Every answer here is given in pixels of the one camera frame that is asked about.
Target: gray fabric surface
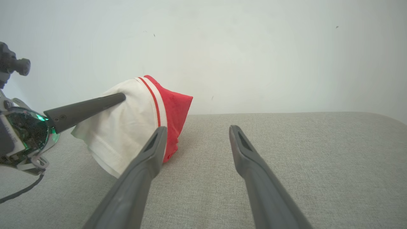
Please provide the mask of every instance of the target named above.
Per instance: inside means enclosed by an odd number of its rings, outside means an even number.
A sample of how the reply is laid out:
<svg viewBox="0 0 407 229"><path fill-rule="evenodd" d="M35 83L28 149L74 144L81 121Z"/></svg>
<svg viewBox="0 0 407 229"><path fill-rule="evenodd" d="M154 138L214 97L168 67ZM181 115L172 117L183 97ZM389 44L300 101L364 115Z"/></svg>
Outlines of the gray fabric surface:
<svg viewBox="0 0 407 229"><path fill-rule="evenodd" d="M188 116L151 184L142 228L254 228L228 139L239 125L315 228L407 228L407 126L361 112ZM0 205L1 228L80 228L114 184L64 133L30 192ZM37 177L0 167L1 196Z"/></svg>

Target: black cable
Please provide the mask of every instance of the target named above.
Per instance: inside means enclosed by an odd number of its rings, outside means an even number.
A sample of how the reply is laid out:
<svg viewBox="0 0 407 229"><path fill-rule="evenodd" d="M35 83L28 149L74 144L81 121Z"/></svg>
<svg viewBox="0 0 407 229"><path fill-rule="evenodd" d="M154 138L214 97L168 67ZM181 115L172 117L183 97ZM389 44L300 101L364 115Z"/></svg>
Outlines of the black cable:
<svg viewBox="0 0 407 229"><path fill-rule="evenodd" d="M34 186L38 185L38 183L42 180L43 177L44 177L44 174L41 174L39 176L38 180L36 180L32 185L30 185L30 186L26 187L25 189L22 189L22 190L20 190L20 191L18 191L16 193L14 193L14 194L11 194L9 196L1 198L0 199L0 204L6 202L8 200L14 199L14 198L18 197L19 195L30 191L31 189L33 189Z"/></svg>

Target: robotic arm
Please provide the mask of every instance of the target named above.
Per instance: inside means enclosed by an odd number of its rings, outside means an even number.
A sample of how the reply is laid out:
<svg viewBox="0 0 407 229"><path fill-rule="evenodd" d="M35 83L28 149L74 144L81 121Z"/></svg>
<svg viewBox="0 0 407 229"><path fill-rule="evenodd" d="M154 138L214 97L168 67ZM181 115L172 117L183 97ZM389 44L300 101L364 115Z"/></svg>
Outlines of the robotic arm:
<svg viewBox="0 0 407 229"><path fill-rule="evenodd" d="M17 99L7 98L2 91L14 71L27 76L30 66L30 60L17 60L15 53L0 42L0 165L39 175L49 165L42 154L54 144L53 137L124 101L126 96L117 93L47 110L43 115Z"/></svg>

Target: white cloth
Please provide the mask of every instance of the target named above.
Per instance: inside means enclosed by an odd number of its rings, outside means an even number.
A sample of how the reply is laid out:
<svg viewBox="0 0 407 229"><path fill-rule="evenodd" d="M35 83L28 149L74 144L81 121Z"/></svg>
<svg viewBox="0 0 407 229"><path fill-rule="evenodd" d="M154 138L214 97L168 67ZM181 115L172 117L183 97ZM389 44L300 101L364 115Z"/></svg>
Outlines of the white cloth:
<svg viewBox="0 0 407 229"><path fill-rule="evenodd" d="M117 178L158 128L154 98L139 78L122 82L102 96L119 92L126 95L125 101L84 120L71 133L84 140L99 165Z"/></svg>

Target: red stripe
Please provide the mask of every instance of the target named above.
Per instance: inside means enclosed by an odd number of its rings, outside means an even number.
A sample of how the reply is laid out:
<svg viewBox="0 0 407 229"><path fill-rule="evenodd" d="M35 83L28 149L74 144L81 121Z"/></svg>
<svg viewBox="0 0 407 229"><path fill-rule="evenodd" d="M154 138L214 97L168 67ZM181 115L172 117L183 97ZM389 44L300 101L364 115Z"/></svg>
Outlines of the red stripe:
<svg viewBox="0 0 407 229"><path fill-rule="evenodd" d="M160 126L161 126L161 120L160 120L160 111L158 110L157 99L155 98L155 95L154 95L153 91L152 91L151 88L148 86L148 84L143 80L143 78L139 77L139 79L140 79L141 81L143 81L143 83L146 85L146 87L149 89L151 95L153 96L154 103L155 103L155 109L157 110L158 127L160 127Z"/></svg>

